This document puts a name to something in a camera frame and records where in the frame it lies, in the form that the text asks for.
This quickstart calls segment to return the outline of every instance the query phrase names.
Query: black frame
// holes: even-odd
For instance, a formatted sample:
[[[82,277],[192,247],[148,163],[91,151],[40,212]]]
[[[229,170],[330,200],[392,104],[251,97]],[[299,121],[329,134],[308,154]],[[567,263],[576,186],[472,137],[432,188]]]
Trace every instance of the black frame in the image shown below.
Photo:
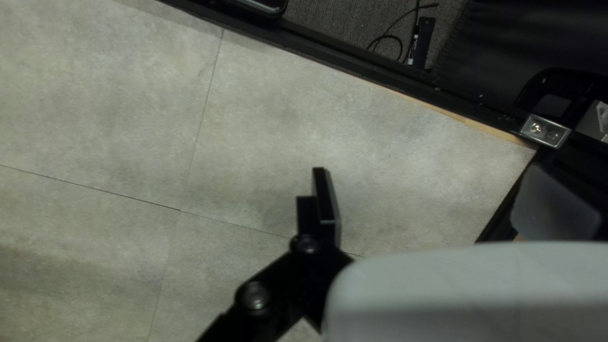
[[[519,136],[528,113],[504,108],[461,86],[284,18],[269,18],[222,0],[160,0],[225,29],[347,72]]]
[[[328,290],[353,260],[340,250],[340,214],[329,171],[313,168],[313,194],[296,197],[289,251],[237,289],[234,304],[197,342],[273,342],[300,318],[319,333]]]

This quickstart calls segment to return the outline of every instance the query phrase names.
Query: wooden edge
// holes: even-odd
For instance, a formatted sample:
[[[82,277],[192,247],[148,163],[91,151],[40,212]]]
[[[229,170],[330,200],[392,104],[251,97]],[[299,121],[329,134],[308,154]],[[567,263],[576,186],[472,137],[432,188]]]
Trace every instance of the wooden edge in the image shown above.
[[[467,118],[467,117],[464,117],[464,116],[462,116],[462,115],[456,114],[456,113],[451,112],[451,111],[449,111],[449,110],[445,110],[445,109],[443,109],[443,108],[441,108],[441,107],[437,107],[437,106],[435,106],[435,105],[431,105],[430,103],[424,102],[424,101],[422,101],[422,100],[415,99],[415,98],[413,98],[413,97],[411,97],[411,96],[408,96],[408,95],[405,95],[405,94],[401,94],[400,92],[394,91],[394,90],[392,90],[392,89],[388,89],[388,88],[384,88],[384,87],[381,87],[381,88],[382,88],[382,89],[386,89],[386,90],[388,90],[388,91],[391,91],[391,92],[393,92],[393,93],[395,93],[395,94],[398,94],[398,95],[400,95],[400,96],[403,96],[403,97],[405,97],[407,100],[412,101],[412,102],[415,102],[415,103],[417,103],[418,105],[421,105],[421,106],[423,106],[423,107],[426,107],[426,108],[428,108],[428,109],[430,109],[430,110],[434,110],[434,111],[437,111],[437,112],[439,112],[439,113],[441,113],[441,114],[443,114],[443,115],[445,115],[445,116],[449,116],[449,117],[451,117],[452,119],[457,120],[457,121],[460,121],[460,122],[462,122],[463,124],[465,124],[465,125],[467,125],[467,126],[470,126],[470,127],[476,128],[476,129],[478,129],[478,130],[480,130],[480,131],[482,131],[482,132],[485,132],[485,133],[489,133],[489,134],[491,134],[491,135],[493,135],[493,136],[496,136],[496,137],[498,137],[498,138],[500,138],[500,139],[503,139],[503,140],[506,140],[506,141],[510,141],[510,142],[512,142],[513,144],[517,144],[517,145],[520,145],[520,146],[524,146],[524,147],[530,148],[530,149],[532,149],[532,150],[536,150],[536,149],[538,148],[538,146],[536,146],[536,145],[534,145],[534,144],[532,144],[532,143],[530,143],[530,142],[527,142],[526,140],[523,140],[522,138],[520,138],[520,137],[518,137],[518,136],[516,136],[516,135],[513,135],[513,134],[511,134],[511,133],[507,133],[507,132],[505,132],[505,131],[501,131],[501,130],[496,129],[496,128],[494,128],[494,127],[491,127],[491,126],[488,126],[488,125],[482,124],[481,122],[477,122],[477,121],[475,121],[475,120],[471,120],[471,119],[469,119],[469,118]]]

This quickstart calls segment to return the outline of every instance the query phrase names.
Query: black metal bracket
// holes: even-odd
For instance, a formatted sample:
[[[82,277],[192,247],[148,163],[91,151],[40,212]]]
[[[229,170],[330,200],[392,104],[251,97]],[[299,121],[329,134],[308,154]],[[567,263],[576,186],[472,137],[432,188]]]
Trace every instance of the black metal bracket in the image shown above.
[[[340,215],[329,171],[313,168],[313,194],[296,203],[298,231],[289,251],[238,288],[234,304],[199,342],[272,342],[303,317],[320,332],[331,282],[353,261],[339,249]]]

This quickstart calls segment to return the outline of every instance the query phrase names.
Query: white plastic part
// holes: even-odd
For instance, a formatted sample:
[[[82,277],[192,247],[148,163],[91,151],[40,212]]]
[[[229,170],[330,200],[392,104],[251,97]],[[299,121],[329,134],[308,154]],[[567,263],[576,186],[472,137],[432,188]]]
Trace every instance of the white plastic part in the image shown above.
[[[389,254],[331,286],[328,342],[608,341],[608,244],[486,243]]]

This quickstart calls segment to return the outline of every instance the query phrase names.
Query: black bolt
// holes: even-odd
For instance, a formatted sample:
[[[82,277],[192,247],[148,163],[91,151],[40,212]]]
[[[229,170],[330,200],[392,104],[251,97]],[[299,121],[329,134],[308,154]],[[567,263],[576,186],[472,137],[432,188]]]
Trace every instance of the black bolt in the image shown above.
[[[259,281],[252,281],[245,285],[241,301],[245,307],[251,310],[263,309],[270,300],[270,292]]]

